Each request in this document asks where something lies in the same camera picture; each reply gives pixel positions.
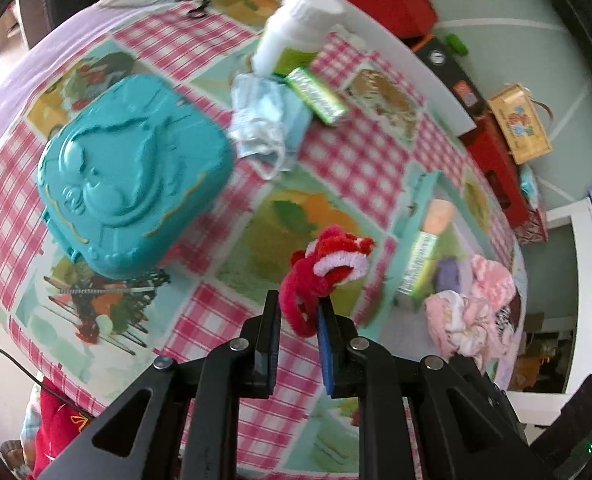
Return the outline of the green tissue pack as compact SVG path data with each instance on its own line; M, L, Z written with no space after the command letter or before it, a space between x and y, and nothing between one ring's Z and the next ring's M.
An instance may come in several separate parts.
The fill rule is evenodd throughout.
M407 296L416 294L426 274L426 268L433 258L438 238L437 234L425 231L418 233L404 269L398 292Z
M349 110L345 102L305 67L294 68L285 81L326 126L335 127L347 117Z

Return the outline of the pink white zigzag cloth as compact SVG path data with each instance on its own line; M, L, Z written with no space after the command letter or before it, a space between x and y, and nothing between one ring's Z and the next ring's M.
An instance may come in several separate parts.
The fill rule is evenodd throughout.
M474 255L471 269L471 294L474 298L485 300L494 312L511 303L516 295L516 287L511 272L502 263Z

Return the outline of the red white plush toy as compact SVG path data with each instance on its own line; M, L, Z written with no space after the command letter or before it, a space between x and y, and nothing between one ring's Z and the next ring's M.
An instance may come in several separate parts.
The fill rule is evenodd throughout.
M293 332L302 338L318 331L318 305L338 286L361 280L370 268L370 255L376 243L327 226L303 250L290 257L290 272L282 279L279 304Z

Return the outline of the round tan sponge puff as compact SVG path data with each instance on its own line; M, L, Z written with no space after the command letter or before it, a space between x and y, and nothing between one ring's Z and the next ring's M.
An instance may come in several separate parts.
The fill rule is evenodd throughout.
M428 234L440 235L447 229L455 212L456 206L453 203L442 198L434 198L428 204L422 231Z

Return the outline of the white tray with teal rim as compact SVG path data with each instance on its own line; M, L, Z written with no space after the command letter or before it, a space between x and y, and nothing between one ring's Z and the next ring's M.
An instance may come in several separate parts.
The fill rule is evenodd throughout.
M421 286L413 296L398 288L410 252L422 226L428 204L434 198L456 206L450 224L436 243ZM445 359L454 354L470 356L502 390L509 388L523 333L527 275L516 237L494 197L484 195L482 206L488 226L480 227L463 195L441 171L416 172L403 193L390 234L396 240L387 263L384 281L384 309L376 323L377 338L395 356L419 360L429 354ZM433 276L439 260L474 255L502 263L512 274L516 295L497 312L485 300L471 293L452 290L435 292Z

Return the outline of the light blue wipes pack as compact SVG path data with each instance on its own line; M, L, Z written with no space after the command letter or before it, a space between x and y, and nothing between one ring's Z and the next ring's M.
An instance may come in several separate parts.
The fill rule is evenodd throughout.
M531 166L520 165L520 190L530 209L536 210L540 206L540 192L538 182Z

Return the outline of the teal plastic toy case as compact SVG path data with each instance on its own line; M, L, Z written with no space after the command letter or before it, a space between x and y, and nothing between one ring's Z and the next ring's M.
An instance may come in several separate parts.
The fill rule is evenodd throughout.
M154 269L230 180L226 133L165 79L129 76L43 150L42 219L64 254L106 278Z

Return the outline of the red gift box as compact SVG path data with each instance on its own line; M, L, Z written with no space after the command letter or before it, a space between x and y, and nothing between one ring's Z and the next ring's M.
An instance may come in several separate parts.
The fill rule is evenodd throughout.
M510 227L521 226L529 218L528 205L520 190L518 166L496 118L483 114L476 119L476 128L460 136L460 140L487 179Z

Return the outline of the pink checkered food tablecloth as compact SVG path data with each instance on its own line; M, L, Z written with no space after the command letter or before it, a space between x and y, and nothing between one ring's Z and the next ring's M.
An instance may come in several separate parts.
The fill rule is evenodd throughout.
M410 208L436 193L456 204L439 257L481 254L526 280L514 232L484 175L411 79L408 52L387 52L365 32L337 27L312 71L349 103L337 127L313 122L290 170L266 181L228 157L226 183L164 260L155 295L92 302L114 328L88 341L72 298L56 290L90 275L71 262L42 220L37 183L57 130L125 78L153 75L218 133L231 119L230 84L280 0L214 0L193 20L185 2L127 10L91 6L41 40L0 92L0 323L31 362L91 412L112 402L156 353L199 358L234 334L287 274L288 259L331 224L372 237L364 278L334 292L335 309L371 338L430 348L424 313L394 303L414 225Z

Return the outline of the yellow wooden sign plaque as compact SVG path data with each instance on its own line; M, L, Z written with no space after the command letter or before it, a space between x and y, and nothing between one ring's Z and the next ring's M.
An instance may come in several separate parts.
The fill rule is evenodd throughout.
M507 84L487 100L517 165L553 152L548 128L554 114L522 84Z

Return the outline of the blue face mask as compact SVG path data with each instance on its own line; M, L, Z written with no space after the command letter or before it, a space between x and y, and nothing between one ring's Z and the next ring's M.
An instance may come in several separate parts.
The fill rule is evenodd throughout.
M228 138L239 159L262 180L292 169L313 118L310 108L286 84L238 74L231 86Z

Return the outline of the black box with gauge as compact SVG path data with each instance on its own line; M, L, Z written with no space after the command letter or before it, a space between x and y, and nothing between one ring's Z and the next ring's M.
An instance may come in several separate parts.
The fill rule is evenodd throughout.
M438 77L473 119L485 111L485 100L456 60L453 48L436 36L425 36L412 51Z

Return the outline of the green plastic knob toy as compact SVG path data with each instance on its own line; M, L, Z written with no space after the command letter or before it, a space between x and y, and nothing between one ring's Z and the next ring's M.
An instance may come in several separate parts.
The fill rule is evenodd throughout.
M450 34L444 37L444 40L445 45L454 55L460 56L460 58L466 58L467 55L470 53L466 44L464 44L464 42L457 34L450 32Z

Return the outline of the lavender bed sheet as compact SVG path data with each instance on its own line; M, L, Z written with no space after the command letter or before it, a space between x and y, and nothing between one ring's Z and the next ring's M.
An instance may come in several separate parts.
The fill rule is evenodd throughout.
M146 11L140 8L89 6L50 32L25 53L10 72L0 76L0 137L14 122L42 81L93 40Z

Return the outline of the white plastic pill bottle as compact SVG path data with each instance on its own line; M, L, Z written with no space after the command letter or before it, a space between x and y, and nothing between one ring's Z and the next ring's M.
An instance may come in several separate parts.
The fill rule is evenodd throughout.
M252 57L253 72L259 77L284 78L298 67L307 67L344 14L338 0L282 0L264 24Z

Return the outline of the white shelf frame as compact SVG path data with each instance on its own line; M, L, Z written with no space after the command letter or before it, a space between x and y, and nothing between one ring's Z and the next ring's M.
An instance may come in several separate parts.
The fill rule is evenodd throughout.
M510 391L523 424L549 426L592 375L592 207L584 198L546 213L546 242L522 247L527 262L527 311L542 312L540 330L572 335L564 382L554 393Z

